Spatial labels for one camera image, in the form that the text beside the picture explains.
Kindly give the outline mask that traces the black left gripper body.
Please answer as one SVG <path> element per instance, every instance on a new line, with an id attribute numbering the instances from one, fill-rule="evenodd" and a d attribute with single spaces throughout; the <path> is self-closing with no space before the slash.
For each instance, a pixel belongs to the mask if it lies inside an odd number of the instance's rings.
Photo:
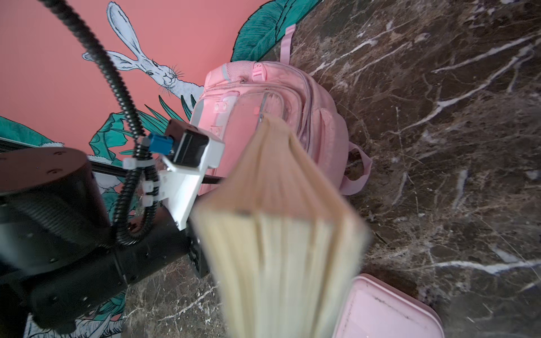
<path id="1" fill-rule="evenodd" d="M 154 227 L 144 239 L 116 252 L 121 276 L 127 283 L 137 283 L 183 256 L 190 259 L 197 277 L 209 274 L 208 262 L 191 222 L 179 230 L 164 207 L 158 208 Z"/>

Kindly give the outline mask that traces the dark blue book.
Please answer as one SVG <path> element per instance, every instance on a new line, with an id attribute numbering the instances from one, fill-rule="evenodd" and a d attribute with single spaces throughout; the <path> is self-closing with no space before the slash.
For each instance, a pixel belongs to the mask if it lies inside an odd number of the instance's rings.
<path id="1" fill-rule="evenodd" d="M 195 206 L 230 337 L 331 337 L 371 231 L 280 118 L 266 115 Z"/>

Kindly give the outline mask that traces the pink student backpack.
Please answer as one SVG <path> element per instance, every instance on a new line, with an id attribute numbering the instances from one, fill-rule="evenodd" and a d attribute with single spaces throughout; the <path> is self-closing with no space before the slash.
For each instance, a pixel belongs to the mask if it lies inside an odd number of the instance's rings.
<path id="1" fill-rule="evenodd" d="M 349 141 L 345 119 L 330 93 L 304 71 L 290 65 L 295 25 L 285 31 L 280 60 L 235 61 L 208 73 L 191 124 L 219 138 L 225 149 L 207 175 L 227 177 L 264 115 L 282 118 L 341 194 L 359 193 L 372 160 Z"/>

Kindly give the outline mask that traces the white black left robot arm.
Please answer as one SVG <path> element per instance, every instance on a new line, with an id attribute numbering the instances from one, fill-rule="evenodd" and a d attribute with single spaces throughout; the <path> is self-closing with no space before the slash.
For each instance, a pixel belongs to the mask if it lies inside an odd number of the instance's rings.
<path id="1" fill-rule="evenodd" d="M 1 154 L 1 333 L 30 315 L 39 333 L 73 335 L 131 284 L 194 253 L 159 208 L 138 243 L 116 239 L 88 157 L 77 149 Z"/>

